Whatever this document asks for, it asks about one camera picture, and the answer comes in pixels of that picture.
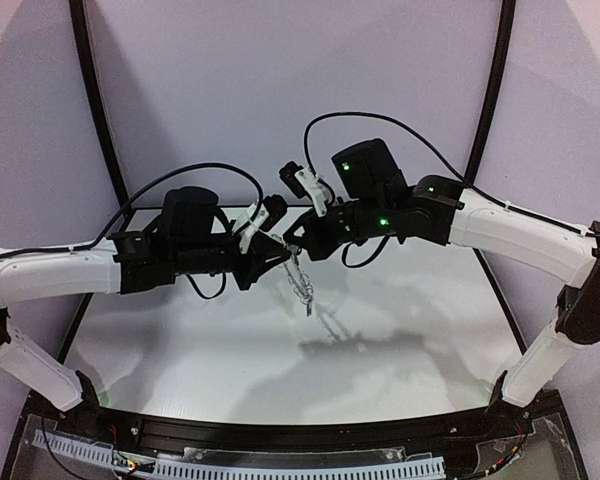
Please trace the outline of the metal ring plate with keyrings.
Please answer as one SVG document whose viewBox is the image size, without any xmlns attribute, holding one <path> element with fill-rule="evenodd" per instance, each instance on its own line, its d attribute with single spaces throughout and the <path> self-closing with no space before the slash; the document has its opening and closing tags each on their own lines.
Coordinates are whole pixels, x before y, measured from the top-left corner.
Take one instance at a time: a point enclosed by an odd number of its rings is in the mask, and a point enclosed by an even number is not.
<svg viewBox="0 0 600 480">
<path fill-rule="evenodd" d="M 283 238 L 277 234 L 271 234 L 271 236 L 274 235 L 283 241 L 286 247 L 286 243 Z M 300 265 L 300 256 L 292 256 L 287 248 L 286 251 L 289 253 L 289 259 L 282 263 L 280 267 L 285 271 L 287 280 L 292 287 L 293 293 L 298 297 L 304 308 L 306 305 L 311 305 L 313 308 L 314 287 L 311 283 L 310 276 L 302 269 Z"/>
</svg>

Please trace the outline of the key with black tag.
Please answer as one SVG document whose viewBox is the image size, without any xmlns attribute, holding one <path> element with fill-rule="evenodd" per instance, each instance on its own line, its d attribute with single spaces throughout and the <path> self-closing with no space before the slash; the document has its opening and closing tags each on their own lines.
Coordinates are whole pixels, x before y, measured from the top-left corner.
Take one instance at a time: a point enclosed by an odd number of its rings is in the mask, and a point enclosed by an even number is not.
<svg viewBox="0 0 600 480">
<path fill-rule="evenodd" d="M 297 257 L 302 254 L 302 248 L 300 246 L 287 243 L 286 248 L 291 253 L 292 256 Z"/>
</svg>

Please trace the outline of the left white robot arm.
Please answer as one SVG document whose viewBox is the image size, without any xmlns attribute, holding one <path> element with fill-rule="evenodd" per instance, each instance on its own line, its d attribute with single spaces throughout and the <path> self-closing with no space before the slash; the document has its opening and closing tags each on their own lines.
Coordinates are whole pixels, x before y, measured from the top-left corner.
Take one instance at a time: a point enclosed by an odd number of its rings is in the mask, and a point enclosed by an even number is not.
<svg viewBox="0 0 600 480">
<path fill-rule="evenodd" d="M 160 213 L 140 231 L 114 233 L 92 247 L 0 249 L 0 368 L 61 412 L 98 409 L 91 380 L 11 326 L 9 306 L 75 294 L 140 293 L 198 274 L 230 274 L 247 290 L 289 259 L 289 251 L 268 234 L 287 211 L 286 201 L 271 195 L 231 220 L 214 192 L 183 187 L 167 192 Z"/>
</svg>

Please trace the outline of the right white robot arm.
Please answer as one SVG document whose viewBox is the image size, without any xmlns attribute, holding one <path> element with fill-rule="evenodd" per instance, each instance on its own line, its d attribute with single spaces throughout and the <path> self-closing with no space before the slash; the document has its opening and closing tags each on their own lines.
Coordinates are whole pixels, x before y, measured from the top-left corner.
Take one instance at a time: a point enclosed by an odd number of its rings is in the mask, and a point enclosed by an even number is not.
<svg viewBox="0 0 600 480">
<path fill-rule="evenodd" d="M 332 163 L 346 202 L 309 168 L 289 162 L 279 171 L 296 197 L 313 204 L 284 234 L 311 260 L 376 237 L 419 238 L 499 254 L 563 281 L 554 318 L 498 378 L 490 407 L 527 407 L 580 349 L 600 342 L 600 222 L 584 227 L 543 220 L 439 175 L 410 185 L 381 139 L 348 147 Z"/>
</svg>

